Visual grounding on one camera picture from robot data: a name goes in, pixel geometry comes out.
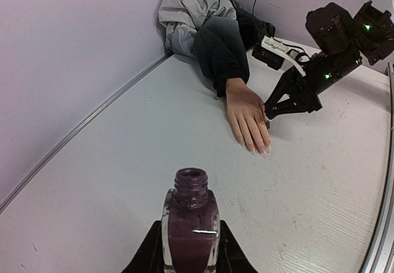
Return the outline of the nail polish bottle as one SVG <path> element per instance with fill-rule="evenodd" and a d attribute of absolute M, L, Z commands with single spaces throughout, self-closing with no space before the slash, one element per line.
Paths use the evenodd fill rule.
<path fill-rule="evenodd" d="M 220 242 L 216 198 L 199 168 L 176 172 L 161 218 L 164 272 L 215 272 Z"/>

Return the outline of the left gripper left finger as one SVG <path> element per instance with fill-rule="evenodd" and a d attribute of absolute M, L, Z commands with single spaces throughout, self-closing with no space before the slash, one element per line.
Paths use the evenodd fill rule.
<path fill-rule="evenodd" d="M 163 273 L 161 221 L 155 221 L 122 273 Z"/>

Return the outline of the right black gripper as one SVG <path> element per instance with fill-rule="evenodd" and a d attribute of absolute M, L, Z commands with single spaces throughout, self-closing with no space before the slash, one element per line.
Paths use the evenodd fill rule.
<path fill-rule="evenodd" d="M 284 72 L 265 103 L 269 120 L 280 115 L 310 113 L 302 98 L 305 82 L 314 98 L 362 64 L 353 37 L 354 21 L 347 10 L 334 2 L 310 11 L 305 27 L 320 53 L 305 66 L 305 76 L 296 68 Z"/>

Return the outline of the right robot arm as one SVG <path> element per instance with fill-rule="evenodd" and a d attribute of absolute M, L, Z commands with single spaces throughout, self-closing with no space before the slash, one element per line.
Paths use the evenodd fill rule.
<path fill-rule="evenodd" d="M 265 102 L 265 114 L 311 113 L 321 109 L 319 94 L 336 84 L 362 64 L 370 65 L 393 52 L 393 22 L 389 11 L 381 12 L 370 1 L 355 16 L 330 2 L 307 14 L 305 27 L 320 48 L 309 61 L 299 63 L 286 46 L 264 37 L 263 48 L 289 62 L 276 87 Z"/>

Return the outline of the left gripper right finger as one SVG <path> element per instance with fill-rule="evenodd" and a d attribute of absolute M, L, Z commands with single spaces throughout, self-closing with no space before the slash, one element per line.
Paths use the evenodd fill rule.
<path fill-rule="evenodd" d="M 224 220 L 220 221 L 219 273 L 257 273 Z"/>

